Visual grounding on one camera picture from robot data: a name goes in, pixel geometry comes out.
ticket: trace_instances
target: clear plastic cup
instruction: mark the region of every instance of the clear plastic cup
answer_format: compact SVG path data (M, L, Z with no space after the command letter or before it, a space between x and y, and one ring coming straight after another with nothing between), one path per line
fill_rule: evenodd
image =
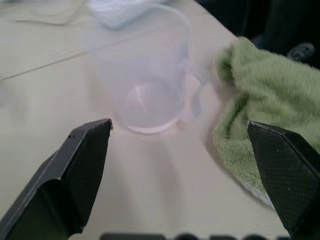
M177 122L184 107L190 24L161 4L135 4L135 16L111 29L103 12L86 28L86 45L119 123L153 134Z

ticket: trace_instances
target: table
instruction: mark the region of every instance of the table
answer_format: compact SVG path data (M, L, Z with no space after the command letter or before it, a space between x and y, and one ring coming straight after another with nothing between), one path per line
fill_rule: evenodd
M277 214L229 176L212 147L214 123L234 94L212 66L236 37L192 0L171 5L190 18L192 61L210 69L203 113L174 133L143 136L116 128L89 222L70 239L99 239L104 232L287 236ZM0 16L1 87L10 96L0 108L0 217L73 128L112 111L79 43L88 10L66 26L18 23L8 15Z

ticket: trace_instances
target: towel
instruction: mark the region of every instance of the towel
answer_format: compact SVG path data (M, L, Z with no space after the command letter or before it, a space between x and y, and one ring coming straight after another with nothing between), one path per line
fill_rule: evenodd
M266 194L247 134L248 120L299 133L320 152L320 71L258 50L246 38L221 53L216 70L238 93L214 130L215 147L238 180Z

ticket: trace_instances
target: table surface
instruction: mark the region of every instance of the table surface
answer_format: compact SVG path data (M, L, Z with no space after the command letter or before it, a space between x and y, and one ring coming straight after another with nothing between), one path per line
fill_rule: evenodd
M192 0L170 5L191 21L191 60L210 72L203 112L183 130L138 135L115 128L89 222L70 239L105 232L287 236L277 214L229 176L212 146L212 129L234 94L212 66L236 37ZM0 12L0 87L9 93L0 108L0 217L73 128L112 112L79 43L89 11L65 26L15 22L14 11Z

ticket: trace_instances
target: green towel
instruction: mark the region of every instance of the green towel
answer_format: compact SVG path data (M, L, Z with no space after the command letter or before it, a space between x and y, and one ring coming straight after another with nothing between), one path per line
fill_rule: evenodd
M248 120L299 133L320 152L320 71L258 50L246 38L224 50L216 69L238 94L214 130L214 144L237 179L266 193L247 134Z

